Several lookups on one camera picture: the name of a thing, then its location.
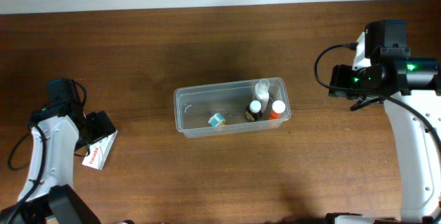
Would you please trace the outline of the gold lid balm jar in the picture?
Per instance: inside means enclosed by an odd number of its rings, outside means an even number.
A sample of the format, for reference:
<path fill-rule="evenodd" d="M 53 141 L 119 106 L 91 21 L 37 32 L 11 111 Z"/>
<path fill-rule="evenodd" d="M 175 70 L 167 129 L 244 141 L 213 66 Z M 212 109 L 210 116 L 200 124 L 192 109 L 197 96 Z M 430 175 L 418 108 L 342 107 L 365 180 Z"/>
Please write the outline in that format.
<path fill-rule="evenodd" d="M 215 113 L 213 116 L 211 116 L 208 123 L 212 127 L 222 127 L 227 125 L 227 122 L 221 113 Z"/>

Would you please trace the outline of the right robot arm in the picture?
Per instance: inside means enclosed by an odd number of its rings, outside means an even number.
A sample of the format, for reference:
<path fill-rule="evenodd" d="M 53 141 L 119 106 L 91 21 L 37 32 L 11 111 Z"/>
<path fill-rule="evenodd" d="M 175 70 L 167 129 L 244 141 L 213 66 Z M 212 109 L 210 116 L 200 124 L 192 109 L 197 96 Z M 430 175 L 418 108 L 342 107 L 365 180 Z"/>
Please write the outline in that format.
<path fill-rule="evenodd" d="M 372 58 L 336 65 L 329 96 L 381 102 L 395 139 L 404 223 L 440 222 L 440 65 L 422 57 Z"/>

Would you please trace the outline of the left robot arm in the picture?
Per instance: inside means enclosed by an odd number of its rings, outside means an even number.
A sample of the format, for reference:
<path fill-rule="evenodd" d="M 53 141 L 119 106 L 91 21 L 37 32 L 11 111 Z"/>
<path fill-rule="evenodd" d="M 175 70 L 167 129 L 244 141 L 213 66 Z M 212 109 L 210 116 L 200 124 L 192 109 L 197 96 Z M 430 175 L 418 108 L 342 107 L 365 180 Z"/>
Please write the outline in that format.
<path fill-rule="evenodd" d="M 28 177 L 15 205 L 1 211 L 2 223 L 99 223 L 97 215 L 73 187 L 74 152 L 114 134 L 116 128 L 104 111 L 75 120 L 43 109 L 29 121 L 33 138 Z"/>

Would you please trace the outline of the orange tube white cap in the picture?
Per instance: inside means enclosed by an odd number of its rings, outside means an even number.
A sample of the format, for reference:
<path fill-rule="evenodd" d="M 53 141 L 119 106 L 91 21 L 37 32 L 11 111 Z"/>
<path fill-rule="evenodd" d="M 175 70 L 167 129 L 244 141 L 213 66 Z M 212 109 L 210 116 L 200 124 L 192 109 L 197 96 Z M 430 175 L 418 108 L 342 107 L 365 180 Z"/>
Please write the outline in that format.
<path fill-rule="evenodd" d="M 271 105 L 269 120 L 279 119 L 285 110 L 286 110 L 286 105 L 283 101 L 280 100 L 274 101 Z"/>

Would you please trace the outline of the dark bottle white cap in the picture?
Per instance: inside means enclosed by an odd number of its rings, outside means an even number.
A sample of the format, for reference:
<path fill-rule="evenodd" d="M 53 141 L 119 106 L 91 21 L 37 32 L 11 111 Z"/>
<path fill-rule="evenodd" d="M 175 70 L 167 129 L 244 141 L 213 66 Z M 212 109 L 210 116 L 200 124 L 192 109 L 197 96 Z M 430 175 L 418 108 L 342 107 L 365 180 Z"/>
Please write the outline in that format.
<path fill-rule="evenodd" d="M 261 120 L 262 112 L 261 112 L 261 103 L 260 101 L 253 100 L 245 109 L 245 117 L 249 122 L 256 122 Z"/>

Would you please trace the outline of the white spray bottle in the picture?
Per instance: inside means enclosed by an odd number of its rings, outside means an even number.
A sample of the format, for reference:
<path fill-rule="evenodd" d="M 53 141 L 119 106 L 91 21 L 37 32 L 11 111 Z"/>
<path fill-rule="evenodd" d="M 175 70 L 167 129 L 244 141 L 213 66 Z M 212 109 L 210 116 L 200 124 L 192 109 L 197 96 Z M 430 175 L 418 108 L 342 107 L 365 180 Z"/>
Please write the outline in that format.
<path fill-rule="evenodd" d="M 261 79 L 254 88 L 253 100 L 259 101 L 261 104 L 261 112 L 266 110 L 269 101 L 269 87 L 268 79 Z"/>

